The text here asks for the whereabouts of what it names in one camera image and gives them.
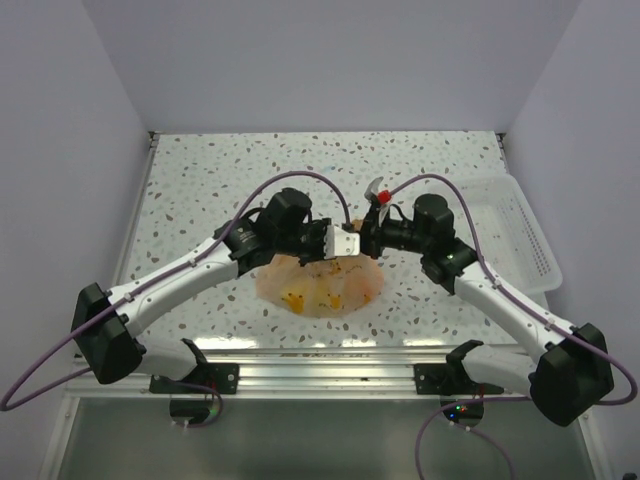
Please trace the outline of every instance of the transparent plastic bag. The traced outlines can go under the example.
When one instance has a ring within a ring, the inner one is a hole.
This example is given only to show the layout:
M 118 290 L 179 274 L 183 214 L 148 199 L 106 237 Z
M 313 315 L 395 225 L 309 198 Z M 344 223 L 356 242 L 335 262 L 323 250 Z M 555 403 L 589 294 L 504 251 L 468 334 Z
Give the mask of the transparent plastic bag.
M 258 272 L 258 296 L 305 317 L 342 317 L 373 301 L 382 290 L 382 270 L 365 255 L 313 262 L 276 255 Z

